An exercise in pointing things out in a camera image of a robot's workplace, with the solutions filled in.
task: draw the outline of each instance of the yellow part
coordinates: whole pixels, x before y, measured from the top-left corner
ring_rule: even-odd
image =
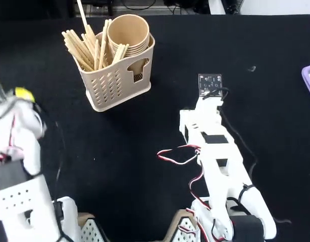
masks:
[[[20,97],[20,98],[35,102],[34,95],[30,91],[28,91],[27,89],[25,89],[23,87],[16,87],[15,88],[15,95],[16,95],[16,97]]]

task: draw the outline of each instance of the perforated basket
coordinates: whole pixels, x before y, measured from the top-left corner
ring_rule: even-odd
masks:
[[[102,33],[97,34],[101,42]],[[86,72],[75,60],[86,88],[86,96],[95,111],[103,112],[150,89],[150,72],[155,40],[150,35],[148,48],[142,53],[126,57],[98,71]],[[106,48],[106,61],[112,62],[111,50]],[[141,74],[135,75],[128,68],[145,59]]]

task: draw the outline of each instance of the circuit board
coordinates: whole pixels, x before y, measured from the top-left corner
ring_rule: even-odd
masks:
[[[204,97],[208,93],[222,88],[221,74],[198,74],[199,96]],[[217,92],[213,97],[222,97],[222,92]]]

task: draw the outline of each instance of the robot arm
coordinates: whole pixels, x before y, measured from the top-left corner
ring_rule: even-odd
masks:
[[[273,239],[276,236],[274,220],[243,166],[234,139],[221,125],[218,106],[223,104],[222,94],[203,98],[218,88],[222,88],[220,75],[211,77],[211,81],[200,75],[195,110],[180,111],[180,131],[186,143],[201,147],[197,162],[202,166],[210,194],[207,199],[210,210],[198,200],[191,208],[203,224],[209,241],[243,241],[242,233],[251,233],[253,237],[249,241]],[[228,209],[232,201],[244,207],[247,214],[241,213],[239,217],[239,213]]]
[[[46,126],[34,110],[33,96],[23,88],[16,88],[14,94],[5,96],[0,90],[0,220],[8,241],[65,241],[60,240],[56,215],[62,231],[72,241],[80,241],[75,202],[69,197],[58,199],[56,213],[41,174],[37,139]],[[16,101],[19,98],[29,101]]]

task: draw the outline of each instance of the black table surface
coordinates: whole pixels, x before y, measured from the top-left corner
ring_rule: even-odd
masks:
[[[156,40],[152,88],[104,113],[91,108],[63,44],[62,31],[83,32],[80,19],[0,22],[4,88],[30,89],[63,126],[70,159],[59,195],[94,214],[113,241],[163,239],[176,210],[192,202],[187,183],[199,166],[156,153],[184,143],[179,110],[195,107],[197,74],[221,73],[231,90],[225,114],[259,159],[253,182],[273,216],[292,221],[278,225],[275,241],[310,241],[310,93],[301,76],[310,16],[145,18]],[[103,19],[88,22],[102,30]],[[253,159],[236,143],[248,168]],[[53,194],[62,146],[52,126],[41,148]],[[195,189],[207,194],[204,181]]]

